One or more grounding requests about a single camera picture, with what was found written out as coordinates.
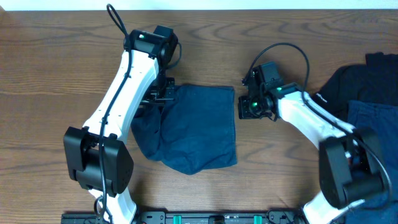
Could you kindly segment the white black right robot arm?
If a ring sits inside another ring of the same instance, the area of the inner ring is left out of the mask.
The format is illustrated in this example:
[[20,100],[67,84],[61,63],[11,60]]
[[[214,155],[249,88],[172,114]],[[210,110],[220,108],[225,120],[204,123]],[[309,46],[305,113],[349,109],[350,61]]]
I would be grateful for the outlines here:
[[317,105],[298,84],[284,84],[274,62],[251,67],[239,97],[240,119],[281,119],[297,128],[318,149],[321,191],[294,223],[334,223],[364,202],[392,193],[377,134],[358,129]]

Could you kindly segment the dark blue denim shorts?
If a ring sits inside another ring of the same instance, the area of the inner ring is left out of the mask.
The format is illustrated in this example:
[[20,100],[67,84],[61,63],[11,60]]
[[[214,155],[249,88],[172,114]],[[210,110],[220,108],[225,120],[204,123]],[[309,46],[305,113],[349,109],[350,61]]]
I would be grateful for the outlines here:
[[238,162],[231,86],[177,86],[174,100],[139,108],[131,130],[147,159],[183,174]]

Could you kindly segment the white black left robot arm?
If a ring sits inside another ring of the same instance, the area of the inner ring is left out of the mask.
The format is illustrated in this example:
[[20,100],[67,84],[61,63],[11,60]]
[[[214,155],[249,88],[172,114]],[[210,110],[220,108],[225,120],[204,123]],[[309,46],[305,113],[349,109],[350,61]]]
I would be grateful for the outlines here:
[[95,197],[94,213],[64,213],[62,223],[134,223],[137,205],[128,183],[134,162],[126,149],[140,105],[162,105],[174,98],[173,78],[165,72],[179,45],[174,30],[133,30],[124,41],[119,70],[99,107],[82,128],[63,137],[68,173]]

